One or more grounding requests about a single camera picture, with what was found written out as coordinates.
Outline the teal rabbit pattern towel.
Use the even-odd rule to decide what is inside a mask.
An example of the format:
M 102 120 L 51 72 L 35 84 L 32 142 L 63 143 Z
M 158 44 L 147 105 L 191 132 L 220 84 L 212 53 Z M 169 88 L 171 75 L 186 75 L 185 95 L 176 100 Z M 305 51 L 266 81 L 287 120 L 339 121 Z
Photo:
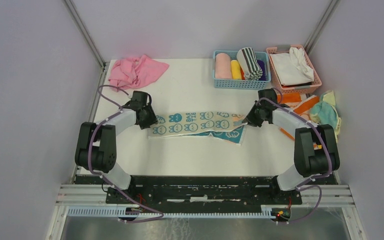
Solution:
M 220 111 L 189 111 L 157 115 L 148 130 L 149 138 L 213 137 L 240 145 L 245 132 L 245 117 Z

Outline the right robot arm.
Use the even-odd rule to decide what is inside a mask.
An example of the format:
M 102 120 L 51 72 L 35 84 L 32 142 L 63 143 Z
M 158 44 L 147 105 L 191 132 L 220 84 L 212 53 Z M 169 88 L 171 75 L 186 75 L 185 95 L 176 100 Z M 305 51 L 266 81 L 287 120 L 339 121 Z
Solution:
M 272 178 L 271 186 L 276 191 L 299 190 L 309 182 L 329 177 L 340 167 L 333 127 L 306 120 L 291 108 L 278 103 L 274 88 L 258 91 L 258 100 L 243 122 L 252 127 L 261 127 L 267 122 L 293 137 L 293 164 Z

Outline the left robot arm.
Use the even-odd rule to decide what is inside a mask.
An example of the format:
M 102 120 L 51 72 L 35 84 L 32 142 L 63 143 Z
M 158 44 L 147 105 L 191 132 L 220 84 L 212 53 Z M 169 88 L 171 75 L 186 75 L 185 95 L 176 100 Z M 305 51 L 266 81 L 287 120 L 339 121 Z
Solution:
M 127 190 L 132 177 L 117 163 L 117 136 L 132 126 L 146 130 L 157 122 L 151 95 L 135 90 L 116 113 L 99 122 L 81 124 L 75 164 L 98 175 L 113 188 Z

